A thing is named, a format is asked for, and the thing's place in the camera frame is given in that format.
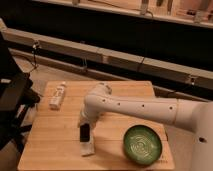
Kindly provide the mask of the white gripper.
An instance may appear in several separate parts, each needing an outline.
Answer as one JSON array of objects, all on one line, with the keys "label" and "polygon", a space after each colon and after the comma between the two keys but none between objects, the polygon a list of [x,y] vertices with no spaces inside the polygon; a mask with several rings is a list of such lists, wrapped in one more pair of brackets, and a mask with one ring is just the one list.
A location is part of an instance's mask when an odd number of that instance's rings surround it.
[{"label": "white gripper", "polygon": [[91,129],[94,129],[96,127],[96,123],[99,119],[99,114],[97,115],[90,115],[85,113],[83,110],[80,111],[78,126],[83,126],[85,124],[88,124]]}]

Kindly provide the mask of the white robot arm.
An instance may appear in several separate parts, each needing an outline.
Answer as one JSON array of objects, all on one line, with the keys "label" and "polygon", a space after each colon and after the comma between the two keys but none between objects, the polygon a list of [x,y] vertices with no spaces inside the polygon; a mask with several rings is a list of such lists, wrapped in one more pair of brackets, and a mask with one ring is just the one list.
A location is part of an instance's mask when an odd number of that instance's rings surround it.
[{"label": "white robot arm", "polygon": [[93,129],[104,112],[124,114],[191,131],[195,134],[190,171],[213,171],[213,101],[115,96],[106,83],[84,97],[79,126]]}]

